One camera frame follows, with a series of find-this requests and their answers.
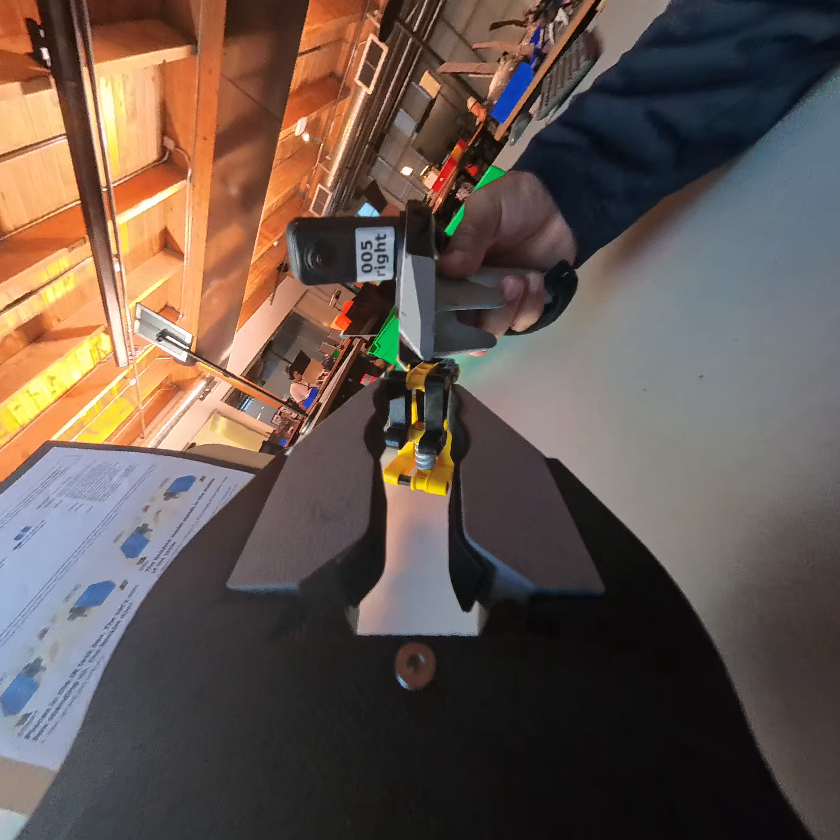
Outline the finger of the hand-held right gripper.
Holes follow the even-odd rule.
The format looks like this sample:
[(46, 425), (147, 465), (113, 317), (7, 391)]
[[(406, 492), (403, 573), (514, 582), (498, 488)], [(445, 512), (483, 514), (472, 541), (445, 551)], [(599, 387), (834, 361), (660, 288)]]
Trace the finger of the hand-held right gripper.
[(399, 266), (395, 311), (401, 365), (452, 359), (496, 346), (493, 334), (463, 323), (459, 313), (502, 308), (501, 282), (507, 269), (485, 266), (474, 276), (453, 280), (438, 274), (434, 258), (407, 253), (400, 254)]

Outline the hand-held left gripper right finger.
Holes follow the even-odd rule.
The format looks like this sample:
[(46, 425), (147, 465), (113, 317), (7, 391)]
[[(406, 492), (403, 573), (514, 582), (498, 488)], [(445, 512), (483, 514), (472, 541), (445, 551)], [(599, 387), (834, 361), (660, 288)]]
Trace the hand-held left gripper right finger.
[(449, 578), (460, 608), (603, 595), (548, 460), (465, 387), (453, 397)]

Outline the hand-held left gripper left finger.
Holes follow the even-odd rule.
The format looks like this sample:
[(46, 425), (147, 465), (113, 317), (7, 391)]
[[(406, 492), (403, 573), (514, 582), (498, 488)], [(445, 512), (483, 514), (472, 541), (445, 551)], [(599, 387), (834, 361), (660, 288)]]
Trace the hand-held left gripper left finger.
[(231, 592), (357, 607), (385, 567), (385, 378), (286, 457), (227, 581)]

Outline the green storage bin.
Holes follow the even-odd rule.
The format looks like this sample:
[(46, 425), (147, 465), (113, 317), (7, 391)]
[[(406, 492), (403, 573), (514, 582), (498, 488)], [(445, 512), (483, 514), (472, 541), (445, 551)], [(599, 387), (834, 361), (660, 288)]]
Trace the green storage bin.
[[(460, 225), (463, 216), (464, 216), (464, 201), (461, 199), (462, 196), (470, 195), (474, 190), (478, 190), (483, 188), (485, 185), (493, 183), (497, 179), (501, 178), (505, 174), (505, 171), (494, 164), (492, 164), (486, 174), (482, 175), (478, 183), (475, 187), (471, 185), (466, 185), (464, 190), (458, 189), (458, 193), (456, 194), (455, 198), (455, 206), (456, 209), (452, 212), (444, 212), (439, 215), (439, 218), (436, 220), (446, 221), (446, 225), (440, 228), (436, 232), (436, 244), (438, 248), (445, 247), (445, 241), (450, 238)], [(374, 355), (377, 355), (379, 358), (383, 359), (385, 362), (395, 364), (399, 360), (398, 356), (398, 343), (399, 343), (399, 320), (400, 317), (397, 313), (396, 304), (392, 307), (391, 311), (385, 317), (385, 320), (379, 329), (379, 332), (375, 335), (373, 344), (371, 346), (371, 351)]]

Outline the yellow black lego model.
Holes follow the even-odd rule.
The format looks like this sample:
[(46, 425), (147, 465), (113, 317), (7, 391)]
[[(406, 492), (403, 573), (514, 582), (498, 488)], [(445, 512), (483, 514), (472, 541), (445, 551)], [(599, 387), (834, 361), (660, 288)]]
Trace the yellow black lego model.
[(385, 379), (385, 448), (393, 457), (382, 470), (385, 483), (430, 495), (448, 494), (455, 475), (452, 447), (459, 367), (433, 360), (392, 371)]

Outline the person's right forearm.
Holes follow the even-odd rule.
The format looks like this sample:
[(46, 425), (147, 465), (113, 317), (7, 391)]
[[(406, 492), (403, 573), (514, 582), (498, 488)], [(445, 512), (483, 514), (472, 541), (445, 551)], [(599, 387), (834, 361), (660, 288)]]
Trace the person's right forearm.
[(670, 2), (516, 169), (548, 189), (580, 265), (760, 140), (838, 57), (838, 2)]

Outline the person's right hand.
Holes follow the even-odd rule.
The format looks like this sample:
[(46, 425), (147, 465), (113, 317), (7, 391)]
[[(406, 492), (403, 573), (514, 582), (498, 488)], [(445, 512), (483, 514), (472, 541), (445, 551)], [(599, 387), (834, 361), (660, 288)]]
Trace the person's right hand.
[(514, 171), (474, 191), (454, 235), (438, 260), (451, 279), (474, 276), (481, 268), (508, 268), (499, 286), (501, 308), (467, 311), (471, 323), (496, 338), (523, 333), (536, 324), (546, 301), (545, 277), (560, 262), (576, 259), (569, 225), (544, 184)]

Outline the red storage bin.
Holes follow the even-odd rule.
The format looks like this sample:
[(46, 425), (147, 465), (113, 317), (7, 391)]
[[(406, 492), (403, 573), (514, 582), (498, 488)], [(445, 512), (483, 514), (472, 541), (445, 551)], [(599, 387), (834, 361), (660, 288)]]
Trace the red storage bin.
[(439, 173), (430, 189), (433, 192), (439, 192), (445, 185), (447, 179), (457, 170), (458, 162), (463, 157), (468, 149), (468, 142), (465, 140), (458, 140), (453, 149), (450, 151), (448, 157), (441, 165)]

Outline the ceiling light panel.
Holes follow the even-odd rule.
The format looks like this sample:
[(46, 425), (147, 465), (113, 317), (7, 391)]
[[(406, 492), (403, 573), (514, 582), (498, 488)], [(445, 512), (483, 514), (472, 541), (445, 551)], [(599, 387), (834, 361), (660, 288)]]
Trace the ceiling light panel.
[(180, 364), (195, 363), (194, 337), (176, 323), (137, 303), (133, 311), (133, 334), (170, 355)]

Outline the wooden work table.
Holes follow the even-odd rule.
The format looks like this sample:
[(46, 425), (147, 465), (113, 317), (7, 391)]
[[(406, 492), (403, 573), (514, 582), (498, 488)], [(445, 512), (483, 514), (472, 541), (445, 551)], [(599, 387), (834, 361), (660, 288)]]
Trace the wooden work table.
[(528, 124), (536, 119), (539, 92), (542, 80), (553, 63), (562, 56), (571, 43), (585, 31), (594, 32), (594, 21), (602, 11), (605, 2), (557, 2), (556, 14), (539, 27), (539, 42), (533, 44), (532, 57), (520, 62), (532, 64), (534, 79), (526, 94), (521, 98), (517, 110), (501, 126), (496, 124), (496, 142), (508, 141), (521, 136)]

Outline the blue bin with clutter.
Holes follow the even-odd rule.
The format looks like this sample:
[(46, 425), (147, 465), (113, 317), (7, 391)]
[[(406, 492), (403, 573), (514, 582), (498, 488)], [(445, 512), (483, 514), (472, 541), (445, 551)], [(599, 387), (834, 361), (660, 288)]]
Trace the blue bin with clutter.
[(513, 72), (510, 80), (502, 89), (495, 100), (490, 117), (501, 126), (509, 120), (510, 116), (517, 110), (522, 97), (526, 94), (535, 76), (532, 64), (520, 62)]

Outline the black keyboard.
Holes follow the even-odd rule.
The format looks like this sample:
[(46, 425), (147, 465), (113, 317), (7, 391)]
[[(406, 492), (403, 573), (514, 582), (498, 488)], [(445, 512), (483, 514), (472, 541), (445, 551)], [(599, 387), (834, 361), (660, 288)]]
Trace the black keyboard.
[(592, 31), (584, 31), (542, 79), (535, 118), (546, 120), (559, 110), (600, 57), (599, 38)]

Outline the silver air duct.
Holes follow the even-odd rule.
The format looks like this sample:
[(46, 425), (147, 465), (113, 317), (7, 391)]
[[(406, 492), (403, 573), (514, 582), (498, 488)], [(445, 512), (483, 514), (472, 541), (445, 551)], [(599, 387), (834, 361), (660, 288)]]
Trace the silver air duct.
[(378, 83), (373, 92), (358, 87), (350, 115), (332, 156), (323, 185), (330, 193), (328, 214), (335, 214), (347, 203), (362, 174), (372, 161), (376, 142), (392, 113), (396, 78)]

